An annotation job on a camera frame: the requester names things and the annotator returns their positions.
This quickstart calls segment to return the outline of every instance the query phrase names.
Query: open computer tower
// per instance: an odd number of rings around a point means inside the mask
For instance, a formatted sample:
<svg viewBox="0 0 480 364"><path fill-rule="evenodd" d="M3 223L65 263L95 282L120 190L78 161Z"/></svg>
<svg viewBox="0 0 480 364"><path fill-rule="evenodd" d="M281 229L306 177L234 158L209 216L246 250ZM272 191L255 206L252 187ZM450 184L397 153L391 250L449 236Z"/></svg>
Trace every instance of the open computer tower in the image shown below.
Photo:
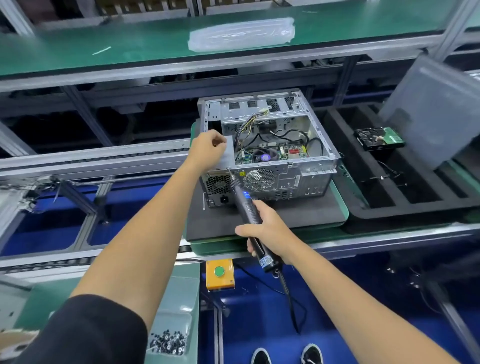
<svg viewBox="0 0 480 364"><path fill-rule="evenodd" d="M229 173L263 200L323 196L339 154L298 89L198 100L200 131L227 138L217 166L201 177L209 207L232 204Z"/></svg>

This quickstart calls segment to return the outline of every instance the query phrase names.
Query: shoe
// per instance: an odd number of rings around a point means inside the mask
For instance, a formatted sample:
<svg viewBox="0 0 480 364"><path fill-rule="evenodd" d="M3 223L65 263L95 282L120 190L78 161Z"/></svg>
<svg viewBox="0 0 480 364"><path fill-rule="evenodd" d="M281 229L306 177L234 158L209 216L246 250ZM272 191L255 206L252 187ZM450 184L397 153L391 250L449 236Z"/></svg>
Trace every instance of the shoe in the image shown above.
<svg viewBox="0 0 480 364"><path fill-rule="evenodd" d="M308 344L300 357L301 364L324 364L322 352L315 344Z"/></svg>
<svg viewBox="0 0 480 364"><path fill-rule="evenodd" d="M258 348L253 352L250 364L272 364L272 361L270 360L267 350Z"/></svg>

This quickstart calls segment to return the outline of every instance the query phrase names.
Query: electric screwdriver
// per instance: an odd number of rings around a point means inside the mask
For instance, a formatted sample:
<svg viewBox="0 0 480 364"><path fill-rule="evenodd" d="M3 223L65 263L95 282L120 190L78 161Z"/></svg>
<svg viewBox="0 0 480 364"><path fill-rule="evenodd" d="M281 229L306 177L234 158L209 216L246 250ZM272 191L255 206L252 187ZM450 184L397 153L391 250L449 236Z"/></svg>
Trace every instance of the electric screwdriver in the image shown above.
<svg viewBox="0 0 480 364"><path fill-rule="evenodd" d="M242 188L239 179L231 171L229 172L230 189L234 195L235 204L237 205L237 209L240 212L243 222L246 224L261 224L262 218L253 204L250 194ZM252 243L253 249L257 253L258 261L264 272L273 272L274 275L277 276L278 272L282 269L282 259L268 249L260 239L252 236L250 236L249 239Z"/></svg>

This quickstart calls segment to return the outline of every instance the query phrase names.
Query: sticker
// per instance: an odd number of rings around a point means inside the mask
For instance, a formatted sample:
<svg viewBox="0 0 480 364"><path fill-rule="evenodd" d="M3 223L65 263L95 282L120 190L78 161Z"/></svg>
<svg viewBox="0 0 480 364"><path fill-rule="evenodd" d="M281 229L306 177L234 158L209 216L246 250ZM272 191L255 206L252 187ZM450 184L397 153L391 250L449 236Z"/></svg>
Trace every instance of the sticker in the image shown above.
<svg viewBox="0 0 480 364"><path fill-rule="evenodd" d="M271 256L269 255L265 255L262 259L260 259L260 266L262 268L266 267L267 265L269 264L272 264L273 263L273 259Z"/></svg>

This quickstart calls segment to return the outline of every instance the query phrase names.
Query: pile of screws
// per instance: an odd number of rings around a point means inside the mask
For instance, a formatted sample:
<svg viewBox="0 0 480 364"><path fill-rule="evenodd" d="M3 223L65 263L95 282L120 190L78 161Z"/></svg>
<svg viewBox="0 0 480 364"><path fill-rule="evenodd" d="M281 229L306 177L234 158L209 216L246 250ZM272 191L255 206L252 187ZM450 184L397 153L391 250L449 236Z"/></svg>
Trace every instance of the pile of screws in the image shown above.
<svg viewBox="0 0 480 364"><path fill-rule="evenodd" d="M171 334L170 330L167 330L162 335L151 333L150 336L152 340L150 341L149 351L171 355L185 354L185 341L187 338L180 331L175 331Z"/></svg>

